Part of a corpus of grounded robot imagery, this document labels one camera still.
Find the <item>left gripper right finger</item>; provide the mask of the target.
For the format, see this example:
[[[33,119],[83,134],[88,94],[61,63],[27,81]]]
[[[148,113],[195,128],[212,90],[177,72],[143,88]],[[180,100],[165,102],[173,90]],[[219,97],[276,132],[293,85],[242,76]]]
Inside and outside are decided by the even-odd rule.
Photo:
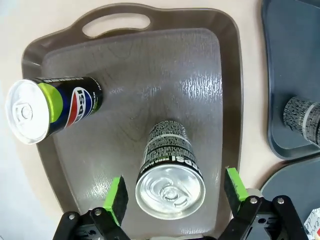
[[[221,240],[307,240],[292,200],[278,195],[269,201],[249,195],[236,168],[226,168],[224,191],[233,218]]]

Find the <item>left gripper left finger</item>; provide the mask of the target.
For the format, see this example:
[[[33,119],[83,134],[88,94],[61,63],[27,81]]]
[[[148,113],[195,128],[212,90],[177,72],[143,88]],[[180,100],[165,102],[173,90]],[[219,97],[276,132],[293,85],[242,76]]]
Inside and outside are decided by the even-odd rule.
[[[112,180],[103,206],[88,210],[85,214],[65,212],[57,226],[54,240],[128,240],[122,229],[129,201],[122,176]]]

